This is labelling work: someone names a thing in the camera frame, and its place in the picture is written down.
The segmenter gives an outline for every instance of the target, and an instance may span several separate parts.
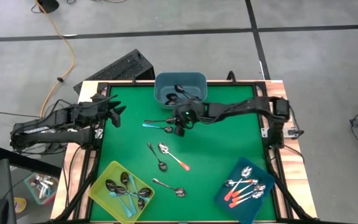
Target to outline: wooden table frame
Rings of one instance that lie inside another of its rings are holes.
[[[139,84],[142,83],[153,83],[153,80],[139,80],[136,81]],[[230,83],[232,81],[230,80],[208,80],[208,83]],[[259,80],[238,80],[238,83],[242,82],[264,82],[265,84],[265,91],[267,92],[268,96],[278,96],[278,97],[284,97],[287,98],[287,95],[285,93],[284,84],[281,80],[269,80],[269,81],[259,81]],[[84,81],[82,84],[82,89],[80,93],[80,97],[78,99],[78,102],[84,102],[84,101],[91,101],[91,97],[98,91],[98,87],[100,83],[115,83],[115,84],[128,84],[130,85],[132,83],[132,80],[109,80],[109,81]],[[262,90],[258,90],[258,95],[262,96]],[[263,118],[264,126],[267,127],[268,122],[265,118]],[[284,128],[292,128],[292,118],[284,125]],[[287,146],[290,146],[297,151],[300,152],[300,147],[297,140],[285,140],[285,144]],[[85,174],[82,174],[83,166],[85,165],[85,151],[79,150],[76,153],[75,158],[73,158],[73,155],[78,148],[78,145],[75,143],[68,144],[67,151],[65,154],[65,160],[63,164],[63,169],[65,169],[65,172],[68,175],[68,170],[70,166],[71,160],[73,161],[73,165],[71,168],[71,181],[70,181],[70,188],[69,188],[69,199],[71,200],[74,195],[78,191],[78,186],[80,184],[81,176],[82,178],[85,176]],[[87,173],[89,174],[93,162],[95,152],[90,152],[90,158],[88,161],[88,167],[86,168]],[[272,160],[273,168],[276,172],[279,172],[277,167],[277,159],[280,159],[282,164],[282,170],[283,174],[285,176],[285,182],[287,184],[288,190],[291,192],[293,197],[296,199],[296,201],[299,203],[300,206],[305,210],[305,212],[312,217],[316,217],[316,210],[314,208],[313,198],[311,196],[310,187],[308,178],[306,175],[305,165],[303,164],[302,158],[294,154],[291,151],[288,151],[286,149],[282,149],[279,152],[279,156],[276,159]],[[81,205],[78,213],[78,218],[85,218],[87,214],[87,204],[90,201],[88,197],[88,190],[83,194],[83,197],[81,199]],[[280,217],[281,218],[288,218],[285,200],[283,198],[283,195],[281,191],[278,189],[277,186],[275,186],[275,191],[277,193],[278,198],[278,207],[280,210]],[[55,197],[55,202],[53,205],[53,210],[51,214],[51,218],[55,218],[61,214],[63,209],[65,208],[65,200],[66,200],[66,187],[65,187],[65,179],[63,172],[60,175],[60,181],[57,189],[57,194]]]

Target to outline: light blue spoon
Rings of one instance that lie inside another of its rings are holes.
[[[155,126],[155,125],[151,125],[151,124],[142,124],[143,127],[146,127],[146,128],[157,128],[157,129],[161,129],[161,127],[158,127],[158,126]]]
[[[129,211],[128,207],[124,204],[124,202],[121,200],[121,198],[120,198],[118,195],[117,195],[117,197],[118,197],[119,201],[121,202],[121,205],[122,205],[122,207],[124,208],[124,211],[125,211],[125,213],[127,214],[127,217],[128,217],[128,218],[132,217],[132,212]]]
[[[131,180],[132,186],[134,186],[136,193],[137,193],[137,188],[136,188],[134,177],[130,174],[129,174],[129,180]]]
[[[137,194],[134,194],[134,193],[129,193],[130,195],[132,195],[133,197],[138,197],[138,195]],[[115,192],[110,192],[110,196],[112,196],[112,197],[117,197],[118,195],[115,193]],[[147,198],[147,197],[142,197],[142,196],[139,196],[141,199],[143,199],[143,201],[145,201],[145,202],[149,202],[149,198]]]
[[[133,215],[135,215],[136,214],[136,208],[135,208],[135,205],[134,205],[134,201],[132,200],[131,195],[128,195],[128,197],[129,197],[129,203],[131,203],[131,212],[132,212]]]

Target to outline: orange-handled spoon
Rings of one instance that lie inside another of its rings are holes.
[[[170,155],[172,158],[174,158],[186,171],[190,170],[190,166],[185,164],[184,162],[180,161],[178,158],[176,158],[174,155],[171,154],[171,152],[169,152],[169,148],[168,146],[160,143],[158,144],[158,148],[160,149],[160,152],[162,154],[168,154]]]
[[[245,201],[245,200],[248,200],[248,199],[250,199],[250,198],[258,199],[258,198],[260,198],[263,194],[264,194],[264,192],[255,192],[255,193],[253,193],[251,196],[246,197],[246,198],[244,198],[244,199],[242,199],[242,200],[240,200],[240,201],[238,201],[238,202],[230,203],[230,204],[229,204],[229,207],[230,207],[230,208],[234,208],[235,206],[239,205],[241,202],[243,202],[243,201]]]
[[[237,195],[241,194],[241,192],[245,191],[245,189],[249,188],[251,185],[256,185],[256,184],[258,184],[258,180],[252,180],[252,182],[249,185],[247,185],[247,186],[243,187],[242,189],[234,192],[232,194],[232,196],[237,197]]]
[[[225,201],[228,202],[230,200],[230,197],[232,196],[233,192],[235,191],[237,186],[241,183],[242,178],[248,178],[251,175],[251,173],[252,173],[252,167],[250,166],[246,166],[241,170],[241,179],[235,184],[235,186],[229,191],[229,193],[227,193],[227,195],[224,196]]]
[[[246,194],[240,195],[238,197],[233,198],[231,201],[232,202],[236,202],[239,201],[240,199],[244,198],[245,196],[248,196],[256,191],[264,191],[266,189],[266,185],[264,184],[257,184],[255,185],[254,189]]]

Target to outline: green table surface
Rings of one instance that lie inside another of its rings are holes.
[[[155,190],[154,198],[138,221],[234,220],[214,203],[213,198],[239,157],[266,170],[257,115],[230,117],[212,125],[197,123],[181,138],[160,129],[142,127],[145,119],[166,119],[172,115],[172,111],[158,105],[153,86],[114,86],[111,95],[115,94],[118,97],[114,100],[121,101],[127,108],[121,115],[120,128],[106,122],[98,176],[111,161],[118,161]],[[236,103],[252,97],[252,86],[209,86],[206,101]],[[158,162],[147,147],[148,142],[167,163],[166,173],[158,169]],[[159,142],[166,144],[171,153],[188,164],[191,170],[185,171],[172,157],[159,153]],[[172,187],[183,187],[186,197],[177,197],[172,190],[153,183],[153,178]],[[256,220],[275,220],[269,194]],[[91,221],[113,220],[114,217],[93,203]]]

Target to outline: navy blue tray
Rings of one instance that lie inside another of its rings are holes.
[[[241,178],[241,170],[246,167],[252,167],[252,173],[248,179],[257,179],[260,184],[266,185],[263,196],[258,199],[250,198],[234,208],[230,208],[229,204],[232,203],[232,198],[227,202],[224,197],[232,189],[232,187],[226,187],[224,184],[215,195],[214,201],[221,207],[225,212],[230,214],[233,218],[238,220],[241,224],[251,224],[254,221],[259,209],[261,208],[265,198],[269,195],[269,192],[274,186],[274,177],[268,174],[266,171],[257,167],[246,158],[240,158],[236,166],[233,168],[227,179],[238,181]],[[245,187],[248,183],[241,183],[237,186],[236,190],[240,190]],[[254,186],[250,186],[248,189],[243,191],[240,195],[250,192],[254,189]]]

